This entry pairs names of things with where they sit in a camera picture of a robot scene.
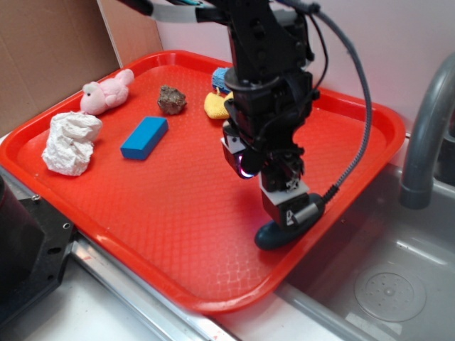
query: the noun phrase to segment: white wall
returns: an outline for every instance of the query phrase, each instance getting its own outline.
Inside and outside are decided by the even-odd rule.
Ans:
[[[319,3],[355,43],[373,100],[400,113],[410,130],[433,74],[444,58],[455,51],[455,0],[320,0]],[[331,59],[323,86],[362,97],[346,50],[326,29],[323,32]],[[159,23],[159,33],[164,50],[189,50],[230,60],[227,31],[217,24]],[[323,56],[315,35],[311,41],[320,57],[311,66],[317,78]]]

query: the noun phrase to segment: blue block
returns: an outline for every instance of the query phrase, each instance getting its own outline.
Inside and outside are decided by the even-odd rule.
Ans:
[[[145,160],[169,130],[163,117],[146,117],[120,147],[125,158]]]

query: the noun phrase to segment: gray faucet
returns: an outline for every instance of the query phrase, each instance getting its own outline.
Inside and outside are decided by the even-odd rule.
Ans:
[[[455,185],[455,53],[439,67],[414,123],[401,177],[400,202],[428,206],[433,175]]]

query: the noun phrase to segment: purple light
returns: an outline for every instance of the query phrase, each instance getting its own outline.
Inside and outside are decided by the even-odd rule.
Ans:
[[[249,174],[247,172],[245,172],[243,169],[242,169],[242,158],[243,158],[243,155],[240,155],[239,156],[239,170],[240,170],[240,174],[244,177],[244,178],[252,178],[254,175],[253,174]]]

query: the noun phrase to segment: tray rim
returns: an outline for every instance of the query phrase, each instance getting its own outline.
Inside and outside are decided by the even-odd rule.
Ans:
[[[191,63],[197,60],[201,67],[194,68]],[[107,79],[116,75],[120,70],[125,68],[130,68],[134,71],[135,75],[140,75],[141,73],[149,70],[151,67],[158,67],[164,65],[179,65],[184,67],[189,67],[194,70],[199,70],[203,72],[213,72],[217,67],[230,67],[230,63],[216,60],[214,58],[205,57],[195,53],[190,53],[182,50],[168,50],[159,53],[152,53],[146,55],[138,60],[126,65],[122,69],[111,73],[110,75],[102,78]],[[18,128],[13,130],[0,144],[0,165],[5,167],[11,174],[16,176],[21,182],[23,182],[30,189],[39,193],[45,199],[53,203],[60,211],[73,212],[74,210],[71,206],[66,205],[64,199],[55,195],[51,188],[46,187],[43,183],[35,181],[33,175],[31,175],[26,170],[22,169],[19,164],[15,163],[14,152],[18,151],[27,141],[33,137],[42,134],[44,131],[48,130],[50,119],[52,116],[60,112],[60,108],[65,107],[68,111],[68,105],[74,101],[79,103],[80,98],[82,97],[82,90],[76,92],[72,96],[63,100],[62,102],[56,104],[55,106],[45,110],[41,114],[37,115],[33,119],[27,121],[26,123],[20,125]],[[349,116],[350,118],[363,120],[364,116],[364,101],[356,97],[352,97],[346,94],[341,94],[339,92],[334,92],[327,89],[321,89],[321,99],[324,101],[316,101],[314,106],[317,108],[324,109],[324,104],[326,101],[335,101],[336,105],[348,106],[354,111],[354,113],[338,113],[343,116]],[[354,186],[350,188],[349,195],[347,193],[340,193],[338,196],[342,197],[342,205],[332,207],[318,222],[317,229],[310,229],[296,244],[289,250],[288,254],[281,260],[278,266],[272,269],[268,273],[263,281],[256,287],[254,287],[248,293],[242,294],[241,296],[231,298],[228,301],[209,301],[204,298],[199,298],[194,296],[191,292],[186,290],[184,287],[180,286],[175,281],[172,282],[172,286],[169,285],[169,277],[161,270],[155,266],[146,263],[145,261],[135,260],[128,266],[132,267],[133,271],[136,272],[139,276],[144,278],[144,274],[150,273],[152,269],[155,277],[158,281],[155,281],[152,286],[156,287],[161,293],[165,296],[168,296],[173,301],[183,305],[184,307],[198,311],[205,314],[214,314],[214,313],[225,313],[228,311],[237,310],[243,308],[255,301],[258,301],[262,297],[265,297],[271,293],[285,278],[285,276],[298,264],[299,261],[303,259],[305,254],[307,254],[311,248],[317,243],[317,241],[322,238],[322,236],[331,228],[331,225],[339,218],[339,216],[350,206],[350,204],[362,193],[363,189],[366,188],[369,183],[375,178],[375,176],[386,166],[387,162],[394,156],[394,154],[400,149],[403,141],[405,140],[405,125],[402,122],[400,116],[393,110],[382,106],[381,104],[373,104],[374,119],[373,126],[386,126],[388,129],[382,130],[381,133],[387,141],[386,148],[381,153],[381,158],[375,158],[375,160],[368,166],[366,170],[358,175],[358,182],[362,183],[362,186]],[[30,136],[30,127],[33,126],[36,134]],[[92,224],[90,218],[83,217],[77,219],[79,224]],[[116,254],[119,258],[128,257],[128,254],[131,254],[130,251],[120,248],[115,243],[101,244],[100,247],[105,249],[111,254]],[[167,283],[167,285],[156,285],[156,282]]]

